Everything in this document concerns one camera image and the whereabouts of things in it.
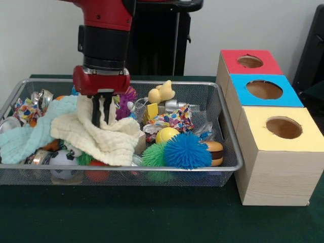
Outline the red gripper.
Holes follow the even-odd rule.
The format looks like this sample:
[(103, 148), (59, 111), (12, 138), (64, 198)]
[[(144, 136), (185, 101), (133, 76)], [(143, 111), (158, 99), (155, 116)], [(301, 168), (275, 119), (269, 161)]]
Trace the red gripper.
[[(108, 71), (100, 69), (90, 69), (85, 66), (76, 66), (73, 70), (73, 84), (77, 92), (82, 95), (93, 96), (92, 124), (100, 126), (100, 102), (101, 95), (98, 93), (113, 92), (123, 94), (130, 85), (129, 71), (124, 68), (121, 71)], [(110, 105), (113, 94), (104, 94), (104, 121), (109, 123)]]

